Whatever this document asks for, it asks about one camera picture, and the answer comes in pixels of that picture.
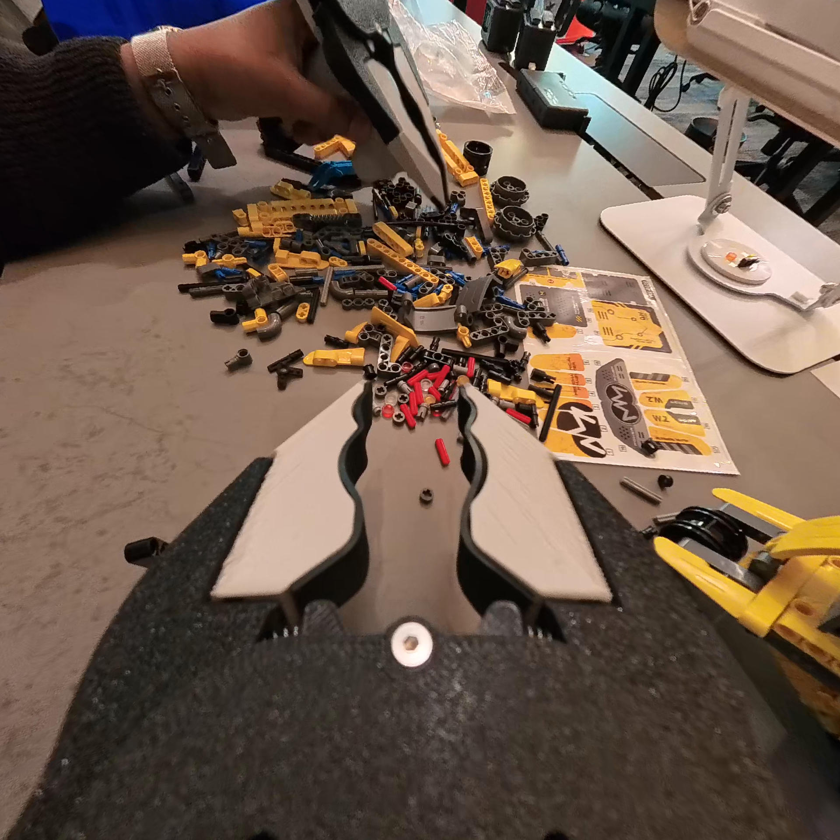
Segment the pile of building brick pieces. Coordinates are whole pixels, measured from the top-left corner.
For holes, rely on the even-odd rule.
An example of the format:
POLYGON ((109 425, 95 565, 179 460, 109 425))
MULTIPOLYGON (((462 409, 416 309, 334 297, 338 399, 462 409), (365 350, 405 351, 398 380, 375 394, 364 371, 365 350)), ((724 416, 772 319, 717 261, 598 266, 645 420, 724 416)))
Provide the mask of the pile of building brick pieces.
POLYGON ((363 313, 344 336, 326 336, 322 350, 271 363, 280 390, 304 364, 364 369, 380 382, 374 414, 413 428, 428 415, 451 414, 457 382, 470 382, 541 440, 558 402, 586 395, 580 376, 548 374, 522 348, 526 339, 547 343, 560 310, 536 291, 518 298, 516 287, 561 277, 569 262, 543 234, 547 215, 520 204, 528 197, 523 182, 488 182, 486 169, 472 166, 479 152, 489 160, 489 146, 470 141, 460 150, 438 132, 459 186, 444 209, 424 206, 404 175, 380 176, 366 224, 352 141, 337 135, 300 154, 276 120, 259 121, 259 135, 266 158, 308 180, 280 178, 269 200, 233 211, 233 230, 186 242, 182 263, 195 278, 177 290, 215 299, 213 325, 265 343, 286 321, 314 323, 330 299, 363 313))

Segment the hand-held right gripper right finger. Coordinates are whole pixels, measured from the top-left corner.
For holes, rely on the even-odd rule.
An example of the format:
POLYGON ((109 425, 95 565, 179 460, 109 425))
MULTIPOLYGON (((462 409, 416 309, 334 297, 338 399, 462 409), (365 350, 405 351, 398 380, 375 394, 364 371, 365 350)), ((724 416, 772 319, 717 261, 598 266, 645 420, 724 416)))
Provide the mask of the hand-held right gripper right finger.
POLYGON ((562 602, 609 604, 613 590, 548 450, 471 384, 458 389, 467 481, 456 575, 483 615, 496 602, 539 618, 562 602))

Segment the yellow toy vehicle model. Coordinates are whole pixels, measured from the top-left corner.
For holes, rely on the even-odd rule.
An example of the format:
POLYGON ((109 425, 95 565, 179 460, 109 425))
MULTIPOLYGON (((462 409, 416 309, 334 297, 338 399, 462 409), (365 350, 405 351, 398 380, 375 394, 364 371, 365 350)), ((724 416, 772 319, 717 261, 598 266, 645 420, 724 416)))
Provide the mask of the yellow toy vehicle model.
POLYGON ((805 519, 729 488, 643 531, 657 556, 774 648, 786 678, 839 732, 839 517, 805 519))

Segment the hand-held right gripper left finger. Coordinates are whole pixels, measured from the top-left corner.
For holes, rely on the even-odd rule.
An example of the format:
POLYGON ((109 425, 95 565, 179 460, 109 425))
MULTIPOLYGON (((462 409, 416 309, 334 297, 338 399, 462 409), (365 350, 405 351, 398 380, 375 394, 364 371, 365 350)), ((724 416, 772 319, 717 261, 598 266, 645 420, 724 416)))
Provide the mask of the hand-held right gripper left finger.
POLYGON ((342 606, 370 567, 357 483, 368 466, 372 383, 361 381, 279 445, 210 596, 342 606))

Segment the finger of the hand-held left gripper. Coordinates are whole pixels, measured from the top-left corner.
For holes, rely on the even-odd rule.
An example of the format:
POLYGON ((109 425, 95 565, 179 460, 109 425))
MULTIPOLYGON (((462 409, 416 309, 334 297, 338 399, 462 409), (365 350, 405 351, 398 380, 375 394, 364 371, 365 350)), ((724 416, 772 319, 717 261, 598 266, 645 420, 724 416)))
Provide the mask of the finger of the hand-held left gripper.
POLYGON ((430 200, 448 200, 448 169, 434 115, 392 14, 385 14, 377 25, 377 84, 395 127, 395 137, 385 145, 399 164, 398 170, 412 178, 430 200))
POLYGON ((369 110, 371 137, 362 144, 358 172, 364 181, 405 174, 433 204, 444 205, 449 183, 434 125, 421 85, 377 59, 364 65, 373 97, 369 110))

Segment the yellow grey sticker sheet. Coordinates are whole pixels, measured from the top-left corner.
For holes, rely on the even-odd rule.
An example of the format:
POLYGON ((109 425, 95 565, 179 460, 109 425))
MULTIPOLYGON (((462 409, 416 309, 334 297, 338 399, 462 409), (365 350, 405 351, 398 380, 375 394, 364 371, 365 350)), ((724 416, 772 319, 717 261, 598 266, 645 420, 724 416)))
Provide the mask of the yellow grey sticker sheet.
POLYGON ((553 457, 624 468, 737 476, 707 400, 645 276, 546 266, 515 284, 518 315, 546 312, 521 342, 538 432, 553 457))

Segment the black flat box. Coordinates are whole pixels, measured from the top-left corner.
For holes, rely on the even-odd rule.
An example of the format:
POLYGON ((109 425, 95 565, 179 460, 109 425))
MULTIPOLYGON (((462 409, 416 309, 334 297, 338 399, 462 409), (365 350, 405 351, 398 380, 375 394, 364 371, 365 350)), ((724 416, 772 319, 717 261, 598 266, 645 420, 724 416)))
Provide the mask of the black flat box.
POLYGON ((589 109, 565 84, 563 74, 519 69, 516 91, 540 128, 586 133, 591 120, 589 109))

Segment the person's left hand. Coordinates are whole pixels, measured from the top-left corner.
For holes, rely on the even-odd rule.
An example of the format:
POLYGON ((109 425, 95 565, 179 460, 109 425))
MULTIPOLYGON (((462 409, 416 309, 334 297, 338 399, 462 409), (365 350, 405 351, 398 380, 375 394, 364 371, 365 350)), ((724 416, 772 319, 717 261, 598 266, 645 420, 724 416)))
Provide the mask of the person's left hand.
POLYGON ((361 144, 371 134, 356 105, 303 76, 316 40, 296 2, 266 2, 182 29, 167 45, 187 90, 213 120, 278 119, 306 145, 334 135, 361 144))

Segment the clear plastic bag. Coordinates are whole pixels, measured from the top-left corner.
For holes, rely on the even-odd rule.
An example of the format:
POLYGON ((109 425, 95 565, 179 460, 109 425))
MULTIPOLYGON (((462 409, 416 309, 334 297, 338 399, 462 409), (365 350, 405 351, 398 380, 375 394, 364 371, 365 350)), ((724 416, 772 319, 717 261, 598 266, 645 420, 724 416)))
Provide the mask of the clear plastic bag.
POLYGON ((389 3, 431 98, 490 114, 515 112, 497 69, 460 22, 422 20, 420 2, 389 3))

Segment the white book stand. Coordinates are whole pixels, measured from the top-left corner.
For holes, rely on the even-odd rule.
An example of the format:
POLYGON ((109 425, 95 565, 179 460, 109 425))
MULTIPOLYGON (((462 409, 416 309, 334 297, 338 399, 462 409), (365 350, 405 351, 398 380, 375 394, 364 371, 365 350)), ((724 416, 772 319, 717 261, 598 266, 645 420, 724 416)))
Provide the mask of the white book stand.
POLYGON ((838 280, 803 267, 731 210, 749 101, 838 147, 838 2, 657 2, 660 41, 723 82, 707 196, 608 207, 601 223, 746 360, 792 375, 838 358, 838 280), (725 270, 729 250, 758 255, 725 270))

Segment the black charger block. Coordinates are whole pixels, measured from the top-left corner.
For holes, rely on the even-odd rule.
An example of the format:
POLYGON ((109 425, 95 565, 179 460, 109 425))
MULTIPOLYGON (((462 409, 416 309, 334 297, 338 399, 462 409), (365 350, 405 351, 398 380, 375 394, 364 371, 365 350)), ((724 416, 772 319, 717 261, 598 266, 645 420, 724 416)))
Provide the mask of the black charger block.
POLYGON ((481 40, 492 54, 509 54, 517 43, 526 6, 522 1, 487 1, 481 40))
POLYGON ((545 70, 557 39, 554 14, 548 10, 539 17, 523 16, 512 66, 515 70, 545 70))

